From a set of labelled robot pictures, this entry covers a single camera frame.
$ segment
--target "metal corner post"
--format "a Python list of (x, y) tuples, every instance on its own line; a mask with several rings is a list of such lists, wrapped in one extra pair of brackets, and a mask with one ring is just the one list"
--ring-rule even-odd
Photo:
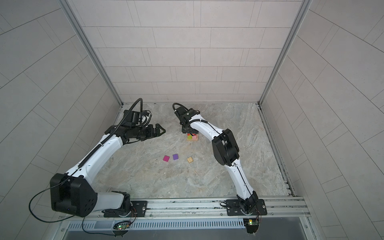
[(295, 39), (295, 36), (296, 36), (296, 34), (300, 28), (300, 25), (303, 22), (306, 13), (308, 12), (308, 9), (309, 9), (311, 2), (312, 2), (312, 0), (303, 0), (301, 5), (300, 5), (299, 11), (297, 12), (296, 18), (293, 21), (293, 24), (292, 24), (291, 30), (289, 31), (288, 37), (284, 42), (284, 45), (281, 49), (279, 57), (278, 57), (275, 65), (273, 67), (271, 76), (269, 77), (269, 80), (268, 80), (268, 82), (265, 86), (265, 89), (263, 91), (263, 94), (260, 98), (260, 101), (259, 101), (260, 107), (263, 105), (265, 98), (266, 98), (266, 95), (267, 95), (269, 89), (271, 88), (272, 83), (275, 80), (281, 65), (283, 64), (283, 60), (284, 60), (285, 56), (287, 55), (288, 50), (293, 43), (293, 40)]
[(73, 30), (75, 31), (76, 35), (79, 37), (80, 42), (84, 46), (85, 50), (87, 51), (89, 57), (91, 58), (93, 64), (95, 65), (97, 71), (100, 73), (100, 76), (103, 78), (105, 83), (107, 84), (108, 88), (112, 91), (113, 95), (115, 96), (116, 100), (118, 101), (119, 105), (122, 106), (123, 102), (121, 101), (120, 96), (116, 92), (111, 80), (109, 79), (107, 73), (105, 72), (105, 69), (103, 68), (99, 58), (97, 57), (93, 47), (89, 43), (82, 27), (80, 26), (79, 22), (77, 21), (71, 7), (69, 6), (67, 0), (57, 0), (60, 7), (62, 8), (65, 16), (67, 17), (68, 21), (70, 22)]

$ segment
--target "marble floor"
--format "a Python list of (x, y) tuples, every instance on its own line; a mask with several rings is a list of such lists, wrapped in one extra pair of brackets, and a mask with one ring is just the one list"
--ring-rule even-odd
[[(287, 195), (255, 104), (184, 105), (200, 110), (215, 126), (232, 130), (244, 172), (258, 196)], [(118, 190), (130, 193), (131, 198), (236, 196), (229, 173), (213, 156), (211, 142), (203, 135), (197, 142), (187, 142), (172, 104), (144, 104), (143, 109), (152, 112), (151, 123), (159, 123), (166, 133), (117, 150), (96, 176), (92, 184), (96, 192)], [(179, 159), (174, 161), (176, 153)], [(169, 162), (163, 161), (164, 155), (170, 156)], [(188, 157), (193, 158), (190, 164)]]

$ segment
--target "gray stone surface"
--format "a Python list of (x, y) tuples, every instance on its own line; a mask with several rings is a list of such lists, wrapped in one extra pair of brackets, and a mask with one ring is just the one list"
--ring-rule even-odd
[[(215, 126), (232, 130), (244, 172), (258, 196), (287, 195), (255, 104), (185, 106), (200, 110)], [(144, 104), (143, 109), (152, 112), (151, 123), (159, 123), (166, 133), (117, 150), (96, 176), (95, 191), (118, 190), (130, 193), (131, 198), (236, 196), (229, 173), (213, 156), (211, 142), (203, 135), (197, 142), (187, 142), (172, 104)], [(176, 153), (179, 159), (174, 161)], [(164, 155), (170, 157), (169, 162), (163, 161)], [(190, 164), (188, 157), (194, 160)]]

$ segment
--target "wall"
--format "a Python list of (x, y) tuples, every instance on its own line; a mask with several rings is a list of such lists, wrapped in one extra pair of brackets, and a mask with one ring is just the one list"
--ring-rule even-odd
[[(119, 105), (55, 0), (0, 1), (0, 239), (40, 239), (28, 211), (76, 164)], [(50, 220), (49, 191), (31, 207)]]
[(384, 237), (383, 15), (314, 0), (262, 104), (323, 239)]
[(70, 0), (124, 102), (255, 102), (301, 2)]

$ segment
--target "tiled wall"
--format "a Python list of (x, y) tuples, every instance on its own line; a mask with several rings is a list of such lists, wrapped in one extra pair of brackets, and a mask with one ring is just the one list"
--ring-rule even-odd
[(313, 0), (262, 105), (323, 239), (384, 239), (383, 16)]
[(69, 3), (124, 102), (255, 102), (301, 1)]
[[(0, 1), (0, 239), (40, 239), (30, 199), (114, 121), (119, 105), (55, 0)], [(50, 220), (49, 191), (31, 205)]]

